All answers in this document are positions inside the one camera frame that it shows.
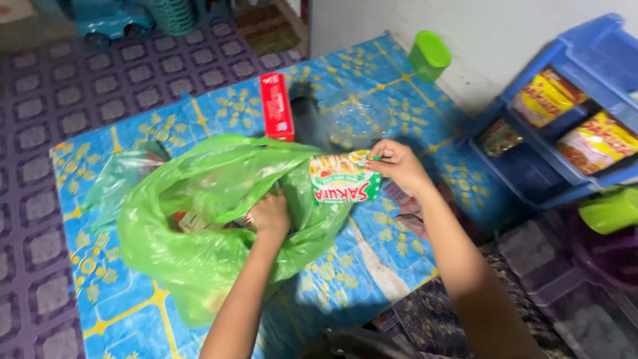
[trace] doormat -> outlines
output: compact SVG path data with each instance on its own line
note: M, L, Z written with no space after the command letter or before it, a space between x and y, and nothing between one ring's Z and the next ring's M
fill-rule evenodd
M238 11L235 25L258 56L290 50L300 42L290 23L273 4Z

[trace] purple floor mat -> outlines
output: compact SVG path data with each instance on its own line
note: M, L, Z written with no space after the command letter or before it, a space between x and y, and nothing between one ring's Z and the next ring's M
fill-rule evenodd
M259 58L234 24L186 36L80 38L0 65L0 358L83 358L82 332L48 149L88 130L301 62L296 49Z

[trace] floor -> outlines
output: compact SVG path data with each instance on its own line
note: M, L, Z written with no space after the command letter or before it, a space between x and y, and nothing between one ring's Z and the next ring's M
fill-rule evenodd
M157 32L108 52L62 40L2 60L0 358L83 358L70 262L48 149L180 99L303 60L257 57L233 24Z

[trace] green plastic cup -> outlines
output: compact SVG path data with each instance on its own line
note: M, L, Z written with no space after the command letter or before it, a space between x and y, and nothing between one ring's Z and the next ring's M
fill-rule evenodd
M624 190L585 202L578 213L587 225L600 234L638 225L638 189Z
M452 55L432 31L421 31L408 56L414 72L423 82L434 82L450 66Z

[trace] red box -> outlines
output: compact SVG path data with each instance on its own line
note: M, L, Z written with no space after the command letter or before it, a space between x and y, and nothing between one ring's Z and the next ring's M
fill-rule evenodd
M295 127L292 123L290 101L283 75L273 72L259 76L259 85L262 90L266 136L285 142L294 142Z

